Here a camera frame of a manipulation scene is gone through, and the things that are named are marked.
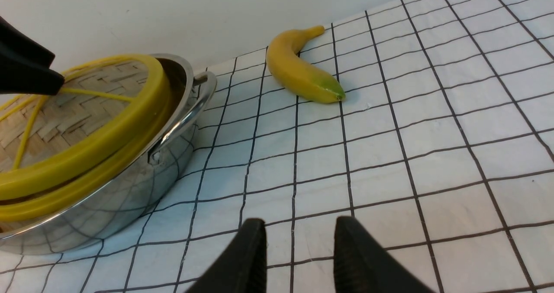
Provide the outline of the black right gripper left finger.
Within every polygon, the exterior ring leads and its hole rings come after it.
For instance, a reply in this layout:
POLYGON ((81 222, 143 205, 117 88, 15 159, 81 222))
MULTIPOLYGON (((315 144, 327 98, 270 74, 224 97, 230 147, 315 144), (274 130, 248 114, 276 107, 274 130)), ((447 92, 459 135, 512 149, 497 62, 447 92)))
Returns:
POLYGON ((267 236, 265 222, 249 218, 218 259, 187 289, 188 293, 265 293, 267 236))

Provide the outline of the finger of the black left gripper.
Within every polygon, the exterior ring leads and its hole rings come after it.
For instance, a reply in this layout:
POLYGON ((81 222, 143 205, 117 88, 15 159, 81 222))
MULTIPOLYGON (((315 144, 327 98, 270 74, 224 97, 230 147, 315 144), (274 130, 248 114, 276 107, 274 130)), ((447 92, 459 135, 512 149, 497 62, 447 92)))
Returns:
POLYGON ((54 96, 65 79, 50 68, 55 55, 0 19, 0 93, 54 96))

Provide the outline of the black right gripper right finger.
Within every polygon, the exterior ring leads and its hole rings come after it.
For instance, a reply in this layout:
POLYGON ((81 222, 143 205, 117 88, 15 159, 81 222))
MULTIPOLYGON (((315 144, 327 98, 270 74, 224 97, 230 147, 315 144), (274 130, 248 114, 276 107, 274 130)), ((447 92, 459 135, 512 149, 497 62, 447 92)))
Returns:
POLYGON ((432 293, 352 216, 339 216, 334 233, 337 293, 432 293))

